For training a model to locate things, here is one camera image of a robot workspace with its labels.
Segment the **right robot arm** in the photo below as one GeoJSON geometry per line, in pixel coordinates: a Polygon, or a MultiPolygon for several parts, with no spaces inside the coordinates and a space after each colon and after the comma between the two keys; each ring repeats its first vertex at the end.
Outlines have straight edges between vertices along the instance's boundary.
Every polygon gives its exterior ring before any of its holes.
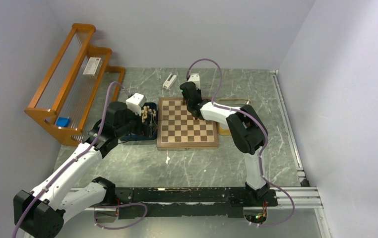
{"type": "Polygon", "coordinates": [[[251,205],[259,205],[269,191],[261,157],[267,145],[267,130],[253,107],[229,107],[203,99],[194,82],[181,84],[180,90],[187,110],[195,119],[227,125],[236,148],[243,154],[247,168],[247,201],[251,205]]]}

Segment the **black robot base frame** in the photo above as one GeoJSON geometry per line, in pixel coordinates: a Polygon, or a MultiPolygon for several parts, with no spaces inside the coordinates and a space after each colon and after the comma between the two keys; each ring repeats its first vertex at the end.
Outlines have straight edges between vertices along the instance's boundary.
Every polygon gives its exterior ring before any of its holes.
{"type": "Polygon", "coordinates": [[[273,189],[259,200],[251,199],[245,187],[116,187],[108,189],[103,207],[123,205],[120,219],[180,216],[227,216],[244,218],[247,207],[276,207],[276,192],[273,189]]]}

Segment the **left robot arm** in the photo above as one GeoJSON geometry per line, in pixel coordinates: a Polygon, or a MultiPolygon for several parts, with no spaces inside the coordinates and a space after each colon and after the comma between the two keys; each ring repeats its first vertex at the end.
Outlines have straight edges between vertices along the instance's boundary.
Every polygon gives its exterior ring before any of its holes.
{"type": "Polygon", "coordinates": [[[127,99],[105,106],[103,116],[74,153],[44,182],[30,192],[21,190],[13,200],[15,228],[35,238],[54,238],[72,217],[93,205],[118,208],[120,200],[111,181],[97,177],[77,192],[70,190],[94,164],[101,162],[127,134],[143,135],[146,103],[127,99]]]}

